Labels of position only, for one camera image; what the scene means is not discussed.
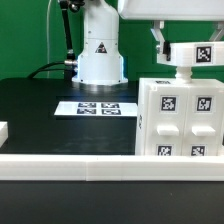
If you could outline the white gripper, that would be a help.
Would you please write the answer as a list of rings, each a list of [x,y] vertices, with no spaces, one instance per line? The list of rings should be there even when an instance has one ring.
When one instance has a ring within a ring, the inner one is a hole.
[[[124,19],[154,20],[151,32],[158,42],[158,56],[171,59],[171,45],[166,41],[162,20],[224,21],[224,0],[118,0],[118,13]],[[220,41],[224,36],[224,22],[218,22],[209,41]]]

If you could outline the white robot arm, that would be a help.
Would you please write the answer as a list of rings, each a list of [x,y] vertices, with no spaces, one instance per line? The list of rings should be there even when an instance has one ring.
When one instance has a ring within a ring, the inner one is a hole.
[[[151,20],[157,62],[177,68],[176,78],[188,79],[193,67],[224,65],[224,0],[84,0],[84,49],[78,56],[75,82],[91,85],[125,83],[123,58],[118,51],[119,20]],[[161,29],[166,21],[214,21],[206,42],[171,43]]]

